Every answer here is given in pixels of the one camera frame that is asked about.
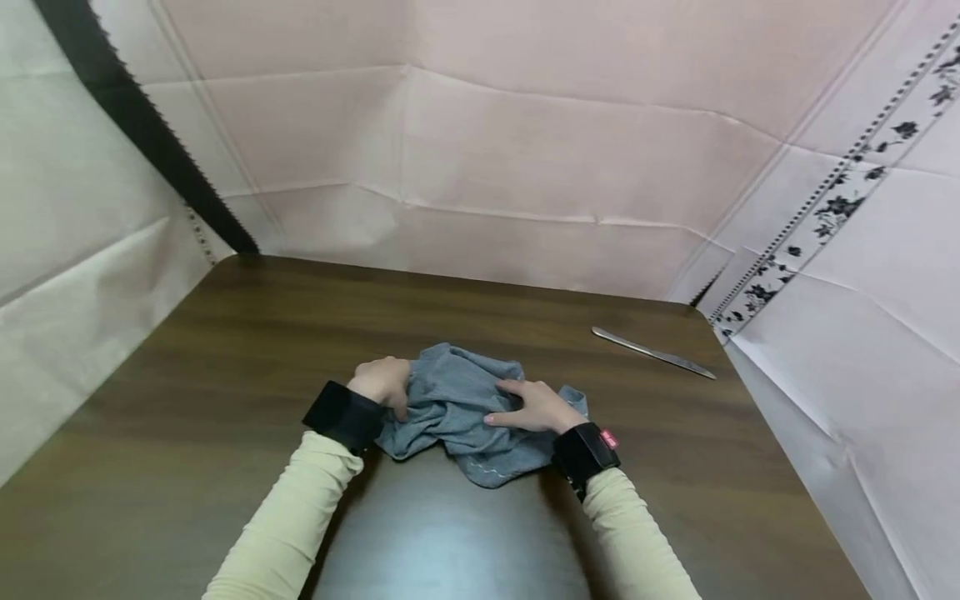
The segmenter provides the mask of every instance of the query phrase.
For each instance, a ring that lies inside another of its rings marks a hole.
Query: hand
[[[587,418],[557,396],[542,381],[515,381],[504,379],[496,384],[504,392],[523,398],[523,408],[512,413],[490,413],[484,423],[494,427],[518,427],[527,431],[565,433],[568,429],[586,423]]]
[[[407,420],[409,377],[410,361],[388,356],[358,366],[347,387],[381,406],[394,409],[398,420]]]

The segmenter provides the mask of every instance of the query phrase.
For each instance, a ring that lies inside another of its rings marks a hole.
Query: knife
[[[629,340],[624,340],[623,338],[613,335],[609,331],[605,331],[600,327],[594,327],[591,331],[593,331],[593,335],[596,335],[605,340],[613,342],[614,344],[619,344],[624,348],[629,348],[641,354],[646,354],[647,356],[653,356],[654,358],[658,358],[663,362],[670,363],[671,365],[676,365],[681,369],[693,371],[698,375],[702,375],[706,377],[707,379],[716,379],[716,375],[714,375],[713,373],[707,371],[706,369],[704,369],[703,367],[701,367],[700,365],[692,361],[688,361],[685,358],[681,358],[680,356],[674,356],[673,354],[667,354],[666,352],[657,352],[656,350],[651,350],[649,348],[641,346],[640,344],[634,344],[633,342]]]

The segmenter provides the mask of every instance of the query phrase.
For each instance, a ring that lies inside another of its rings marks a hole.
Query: floral border
[[[960,46],[951,48],[958,36],[960,16],[710,314],[720,335],[733,336],[770,303],[952,105],[960,88]]]

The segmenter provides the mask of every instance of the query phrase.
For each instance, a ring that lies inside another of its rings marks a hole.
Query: blue-gray cloth
[[[377,445],[403,460],[443,442],[467,479],[484,488],[499,488],[549,465],[553,432],[531,433],[483,422],[488,413],[522,407],[519,399],[496,388],[500,379],[523,379],[523,368],[516,361],[487,358],[450,344],[427,348],[410,365],[407,422],[389,417]],[[587,414],[583,394],[569,386],[559,394]]]

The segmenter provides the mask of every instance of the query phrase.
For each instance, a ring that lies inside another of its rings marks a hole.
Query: white stitching
[[[480,465],[480,463],[474,461],[472,458],[467,458],[467,460],[470,461],[470,464],[472,466],[479,468],[485,473],[493,473],[494,475],[496,475],[501,479],[508,479],[510,477],[510,475],[504,475],[500,471],[496,470],[495,468],[483,468],[483,466]]]

